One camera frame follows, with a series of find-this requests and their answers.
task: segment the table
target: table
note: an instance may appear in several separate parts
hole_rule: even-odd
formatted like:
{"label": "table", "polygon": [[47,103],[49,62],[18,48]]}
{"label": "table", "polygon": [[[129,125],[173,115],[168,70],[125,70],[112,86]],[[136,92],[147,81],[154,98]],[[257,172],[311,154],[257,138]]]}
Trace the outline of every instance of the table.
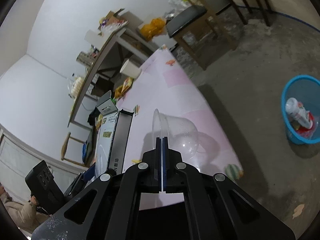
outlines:
{"label": "table", "polygon": [[[128,42],[128,37],[139,42],[142,46],[144,46],[147,50],[149,50],[149,52],[150,52],[149,55],[147,56],[145,53],[141,52],[141,50],[132,46],[130,44],[130,42]],[[142,61],[146,61],[148,59],[148,57],[157,49],[153,45],[147,43],[144,39],[142,39],[135,32],[126,28],[126,25],[123,25],[121,28],[112,32],[110,34],[109,38],[107,39],[107,41],[105,42],[105,44],[103,45],[102,49],[100,50],[99,54],[95,58],[95,60],[92,64],[92,67],[89,69],[89,71],[87,72],[87,75],[84,78],[84,82],[81,86],[79,94],[78,94],[78,96],[73,104],[72,110],[71,110],[71,114],[70,114],[70,118],[69,118],[69,122],[68,122],[68,127],[69,127],[70,123],[73,123],[83,129],[91,130],[91,128],[89,128],[88,126],[83,125],[83,124],[75,121],[76,114],[81,106],[81,102],[82,102],[83,98],[86,96],[87,90],[88,90],[95,74],[99,70],[99,67],[101,66],[105,57],[108,55],[108,53],[110,52],[110,50],[112,49],[112,47],[116,43],[125,47],[127,50],[129,50],[130,52],[135,54],[137,57],[139,57]]]}
{"label": "table", "polygon": [[[209,175],[225,173],[225,168],[230,164],[242,171],[241,164],[207,101],[166,46],[158,49],[140,68],[140,76],[133,82],[125,97],[117,102],[119,110],[133,110],[135,106],[140,106],[138,114],[132,119],[123,172],[135,164],[135,160],[141,160],[144,152],[155,148],[152,142],[152,121],[156,108],[167,115],[187,118],[196,126],[199,148],[191,159],[187,160],[182,156],[183,161]],[[182,193],[143,193],[140,209],[167,206],[183,200]]]}

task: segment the yellow bag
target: yellow bag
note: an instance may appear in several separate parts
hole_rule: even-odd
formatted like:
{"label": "yellow bag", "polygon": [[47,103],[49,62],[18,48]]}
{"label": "yellow bag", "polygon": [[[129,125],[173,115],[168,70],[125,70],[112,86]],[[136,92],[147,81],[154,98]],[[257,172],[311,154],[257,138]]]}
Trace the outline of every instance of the yellow bag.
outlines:
{"label": "yellow bag", "polygon": [[165,21],[161,18],[156,18],[150,24],[145,24],[140,29],[140,32],[147,41],[150,41],[154,36],[160,35],[164,31],[164,27]]}

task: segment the pink tablecloth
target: pink tablecloth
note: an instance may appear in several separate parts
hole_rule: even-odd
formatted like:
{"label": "pink tablecloth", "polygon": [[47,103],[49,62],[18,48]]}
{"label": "pink tablecloth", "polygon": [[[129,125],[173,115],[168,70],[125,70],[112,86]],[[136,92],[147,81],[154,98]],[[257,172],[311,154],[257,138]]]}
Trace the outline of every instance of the pink tablecloth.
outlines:
{"label": "pink tablecloth", "polygon": [[[132,119],[123,172],[134,164],[134,160],[142,159],[144,152],[155,148],[152,120],[156,108],[167,115],[187,118],[198,129],[200,145],[197,153],[183,161],[209,175],[226,173],[227,166],[241,171],[241,164],[207,101],[170,51],[164,46],[158,49],[141,69],[131,89],[117,102],[118,109],[140,107]],[[182,194],[143,194],[140,209],[181,201]]]}

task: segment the hand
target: hand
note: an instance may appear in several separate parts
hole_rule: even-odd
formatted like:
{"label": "hand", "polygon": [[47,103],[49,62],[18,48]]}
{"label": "hand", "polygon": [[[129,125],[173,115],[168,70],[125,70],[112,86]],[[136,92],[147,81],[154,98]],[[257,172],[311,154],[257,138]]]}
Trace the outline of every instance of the hand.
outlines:
{"label": "hand", "polygon": [[39,203],[38,203],[38,201],[37,201],[37,199],[36,199],[35,196],[32,196],[32,197],[30,198],[30,202],[31,202],[33,205],[35,205],[35,206],[39,205]]}
{"label": "hand", "polygon": [[0,196],[5,192],[4,187],[0,185]]}

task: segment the white cup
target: white cup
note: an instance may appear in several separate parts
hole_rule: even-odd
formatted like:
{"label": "white cup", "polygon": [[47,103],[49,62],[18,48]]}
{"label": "white cup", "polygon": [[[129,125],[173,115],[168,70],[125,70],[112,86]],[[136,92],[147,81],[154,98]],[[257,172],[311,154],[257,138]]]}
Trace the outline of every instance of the white cup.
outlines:
{"label": "white cup", "polygon": [[137,78],[140,73],[141,69],[138,68],[135,64],[133,64],[129,59],[123,64],[121,70],[121,74],[125,74],[128,77]]}

